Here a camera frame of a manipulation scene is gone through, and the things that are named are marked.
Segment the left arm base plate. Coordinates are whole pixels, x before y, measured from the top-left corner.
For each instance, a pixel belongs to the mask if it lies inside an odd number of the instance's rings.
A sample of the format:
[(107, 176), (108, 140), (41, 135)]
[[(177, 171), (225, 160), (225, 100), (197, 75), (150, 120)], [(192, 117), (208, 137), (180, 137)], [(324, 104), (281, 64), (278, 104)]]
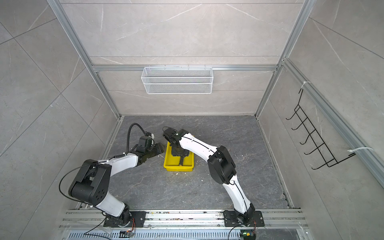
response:
[(107, 215), (103, 226), (111, 228), (142, 228), (146, 215), (147, 212), (145, 211), (124, 212), (120, 217)]

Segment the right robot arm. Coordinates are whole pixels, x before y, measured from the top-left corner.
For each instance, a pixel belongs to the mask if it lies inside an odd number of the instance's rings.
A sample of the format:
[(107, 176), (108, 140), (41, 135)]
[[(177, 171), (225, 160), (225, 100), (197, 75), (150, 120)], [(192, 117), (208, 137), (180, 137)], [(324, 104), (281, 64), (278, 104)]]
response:
[(163, 137), (172, 147), (188, 150), (207, 162), (215, 182), (222, 185), (230, 196), (238, 221), (244, 226), (253, 222), (255, 207), (246, 197), (237, 177), (236, 164), (224, 146), (211, 146), (181, 129), (167, 128)]

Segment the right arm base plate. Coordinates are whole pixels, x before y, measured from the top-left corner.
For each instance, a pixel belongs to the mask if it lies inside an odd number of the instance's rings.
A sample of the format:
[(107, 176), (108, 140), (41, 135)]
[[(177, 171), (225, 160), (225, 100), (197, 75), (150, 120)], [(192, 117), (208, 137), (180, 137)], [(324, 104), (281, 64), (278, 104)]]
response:
[(235, 227), (242, 224), (244, 227), (264, 227), (264, 217), (262, 212), (253, 211), (250, 216), (243, 216), (236, 211), (223, 211), (226, 227)]

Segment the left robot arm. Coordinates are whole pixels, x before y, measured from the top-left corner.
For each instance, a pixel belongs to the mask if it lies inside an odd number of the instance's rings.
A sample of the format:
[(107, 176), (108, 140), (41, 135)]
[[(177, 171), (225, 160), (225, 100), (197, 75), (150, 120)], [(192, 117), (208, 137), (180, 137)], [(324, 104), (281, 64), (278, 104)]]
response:
[(163, 144), (156, 143), (144, 152), (124, 153), (110, 160), (86, 160), (69, 187), (69, 196), (92, 205), (111, 217), (120, 218), (129, 215), (129, 206), (109, 192), (111, 177), (127, 169), (135, 168), (149, 158), (161, 155), (164, 150)]

